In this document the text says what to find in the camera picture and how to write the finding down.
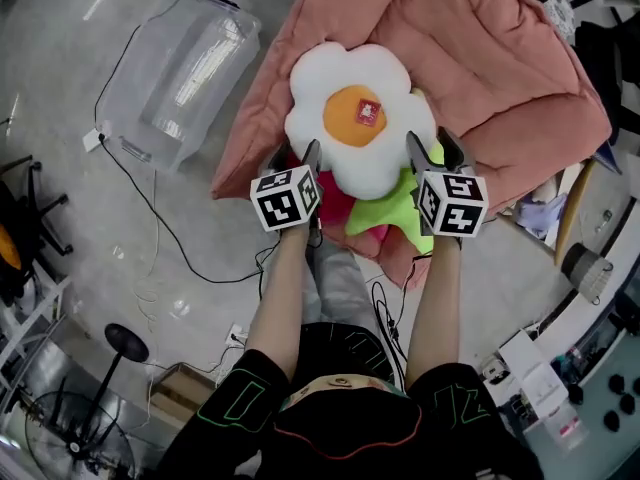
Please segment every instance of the clear plastic container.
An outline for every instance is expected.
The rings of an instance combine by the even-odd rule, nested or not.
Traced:
[[[111,81],[98,123],[154,168],[195,153],[260,49],[260,22],[222,0],[160,0]]]

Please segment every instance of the black t-shirt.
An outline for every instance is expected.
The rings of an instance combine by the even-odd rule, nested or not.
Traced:
[[[303,328],[291,384],[247,351],[178,434],[159,476],[232,477],[260,450],[256,478],[543,478],[473,368],[439,366],[405,394],[381,359],[375,336],[339,324]]]

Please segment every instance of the person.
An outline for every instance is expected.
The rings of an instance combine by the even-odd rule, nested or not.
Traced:
[[[458,240],[434,239],[406,392],[393,384],[353,255],[308,240],[307,225],[282,232],[243,356],[177,435],[159,476],[542,478],[475,370],[457,362]]]

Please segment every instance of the pink cushion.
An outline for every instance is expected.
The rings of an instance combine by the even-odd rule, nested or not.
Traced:
[[[297,0],[238,112],[214,197],[247,197],[260,163],[285,139],[293,65],[329,40],[378,43],[402,61],[438,125],[475,155],[493,211],[590,156],[610,134],[582,66],[535,0]],[[382,241],[345,239],[341,226],[327,226],[327,235],[404,282],[417,251],[399,230]]]

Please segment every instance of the gray floor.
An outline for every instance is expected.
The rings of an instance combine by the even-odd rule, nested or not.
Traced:
[[[119,322],[145,339],[159,363],[187,361],[208,368],[224,350],[231,324],[248,327],[258,302],[256,279],[217,286],[200,281],[162,231],[154,271],[141,280],[154,256],[155,219],[106,154],[85,153],[81,138],[93,126],[93,105],[101,87],[155,0],[100,0],[84,20],[96,1],[9,0],[0,7],[0,120],[13,113],[10,130],[0,131],[0,160],[32,153],[44,164],[43,200],[63,191],[69,194],[70,204],[55,211],[51,221],[76,249],[57,263],[73,278],[68,308],[88,335],[102,341],[104,326]],[[254,271],[254,254],[275,241],[261,230],[250,203],[214,202],[209,184],[237,107],[294,0],[235,1],[262,21],[263,52],[226,102],[202,150],[177,175],[157,175],[158,210],[182,238],[194,266],[215,279]],[[629,94],[640,109],[637,94]],[[624,137],[621,142],[637,148],[636,139]],[[152,171],[115,143],[110,147],[151,194]],[[13,176],[11,181],[18,189],[24,179]],[[599,249],[627,201],[621,179],[598,168],[576,239]],[[605,209],[613,211],[614,222],[596,234]],[[461,353],[471,364],[479,364],[517,329],[552,310],[570,290],[543,252],[501,222],[488,224],[478,239],[467,241],[463,260]],[[378,275],[377,266],[364,260],[362,264],[366,278]],[[391,311],[397,312],[400,291],[386,280],[383,284]],[[155,321],[138,310],[134,290],[155,300],[141,302]],[[418,298],[417,291],[407,296],[400,326],[405,346]],[[92,341],[77,339],[77,333],[62,341],[89,371],[104,374],[106,363],[85,353]],[[123,370],[114,389],[144,407],[151,370]],[[135,371],[140,375],[129,373]]]

